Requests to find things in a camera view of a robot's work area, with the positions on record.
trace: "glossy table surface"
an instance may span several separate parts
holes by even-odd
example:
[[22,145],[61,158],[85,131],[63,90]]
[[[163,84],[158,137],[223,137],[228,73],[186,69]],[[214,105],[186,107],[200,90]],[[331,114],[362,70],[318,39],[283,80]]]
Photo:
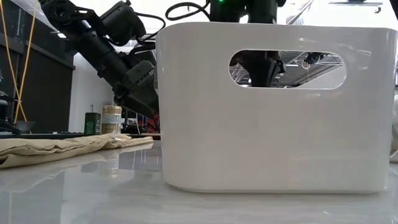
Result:
[[0,223],[398,223],[398,165],[372,195],[197,194],[161,170],[160,142],[0,170]]

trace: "desk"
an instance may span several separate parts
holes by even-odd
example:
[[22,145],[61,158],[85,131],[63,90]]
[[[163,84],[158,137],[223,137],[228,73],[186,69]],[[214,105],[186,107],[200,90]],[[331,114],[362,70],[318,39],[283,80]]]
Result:
[[381,194],[197,194],[163,182],[160,142],[141,147],[0,170],[0,223],[398,223],[398,165]]

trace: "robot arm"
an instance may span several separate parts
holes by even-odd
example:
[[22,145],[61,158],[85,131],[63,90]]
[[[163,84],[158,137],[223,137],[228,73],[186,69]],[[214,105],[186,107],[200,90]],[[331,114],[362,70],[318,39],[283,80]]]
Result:
[[115,51],[110,44],[123,46],[146,34],[130,2],[118,2],[101,17],[92,9],[75,6],[69,0],[39,0],[50,23],[71,41],[113,88],[120,106],[149,118],[159,113],[154,90],[154,65],[135,53]]

